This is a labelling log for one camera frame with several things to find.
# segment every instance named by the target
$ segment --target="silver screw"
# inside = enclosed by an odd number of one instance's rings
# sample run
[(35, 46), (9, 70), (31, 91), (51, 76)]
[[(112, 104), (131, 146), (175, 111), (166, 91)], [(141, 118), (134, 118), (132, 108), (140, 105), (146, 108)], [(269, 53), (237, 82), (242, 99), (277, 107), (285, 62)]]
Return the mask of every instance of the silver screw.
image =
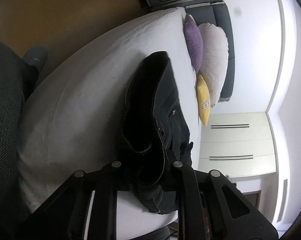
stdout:
[(176, 161), (176, 162), (173, 162), (173, 165), (174, 165), (174, 167), (176, 167), (176, 168), (180, 168), (180, 167), (183, 166), (183, 163), (182, 163), (182, 162), (179, 162), (179, 161)]
[(84, 174), (85, 174), (85, 172), (84, 172), (84, 171), (81, 171), (81, 170), (75, 171), (75, 172), (74, 172), (74, 176), (77, 177), (77, 178), (83, 177)]
[(122, 166), (122, 163), (119, 162), (119, 161), (115, 161), (115, 162), (112, 163), (112, 166), (113, 166), (114, 168), (119, 168), (120, 166)]
[(215, 178), (219, 177), (220, 176), (220, 172), (218, 170), (212, 170), (211, 171), (211, 175)]

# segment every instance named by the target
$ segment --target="headboard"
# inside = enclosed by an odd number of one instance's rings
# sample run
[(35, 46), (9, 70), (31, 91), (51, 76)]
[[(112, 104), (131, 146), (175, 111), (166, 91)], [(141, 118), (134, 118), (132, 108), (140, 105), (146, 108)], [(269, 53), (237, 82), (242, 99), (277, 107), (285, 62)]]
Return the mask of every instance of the headboard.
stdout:
[(154, 7), (153, 10), (174, 7), (184, 7), (186, 13), (192, 15), (197, 26), (202, 23), (211, 23), (224, 30), (228, 39), (228, 67), (219, 102), (229, 101), (234, 87), (235, 53), (233, 30), (226, 3), (223, 0), (181, 0)]

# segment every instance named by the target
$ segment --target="white fitted sheet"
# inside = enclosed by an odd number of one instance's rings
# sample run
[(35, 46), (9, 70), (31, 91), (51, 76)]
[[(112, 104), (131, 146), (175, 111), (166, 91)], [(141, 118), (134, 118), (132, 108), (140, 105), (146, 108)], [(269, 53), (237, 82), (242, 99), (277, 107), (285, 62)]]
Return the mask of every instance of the white fitted sheet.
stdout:
[[(93, 172), (116, 160), (115, 134), (126, 90), (141, 61), (155, 51), (165, 50), (171, 59), (197, 169), (201, 122), (184, 17), (184, 9), (172, 8), (123, 24), (72, 55), (34, 91), (19, 126), (20, 185), (31, 212), (76, 170)], [(152, 214), (132, 193), (118, 193), (118, 240), (149, 233), (176, 218), (176, 212)]]

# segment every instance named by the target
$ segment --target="purple pillow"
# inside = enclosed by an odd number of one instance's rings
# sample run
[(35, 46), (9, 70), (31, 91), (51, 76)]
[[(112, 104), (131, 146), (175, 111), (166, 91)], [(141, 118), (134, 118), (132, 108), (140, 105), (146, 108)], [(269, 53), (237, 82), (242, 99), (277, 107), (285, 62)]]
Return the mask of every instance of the purple pillow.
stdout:
[(202, 35), (190, 14), (185, 17), (184, 35), (191, 64), (197, 73), (202, 65), (204, 45)]

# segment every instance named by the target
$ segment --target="gray slipper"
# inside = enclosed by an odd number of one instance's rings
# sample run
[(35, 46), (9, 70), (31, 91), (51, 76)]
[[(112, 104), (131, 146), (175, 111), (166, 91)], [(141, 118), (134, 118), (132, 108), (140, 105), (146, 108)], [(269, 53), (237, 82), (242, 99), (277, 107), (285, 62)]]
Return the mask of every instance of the gray slipper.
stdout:
[(47, 50), (42, 46), (35, 46), (29, 49), (23, 60), (30, 66), (34, 66), (38, 74), (41, 72), (47, 59)]

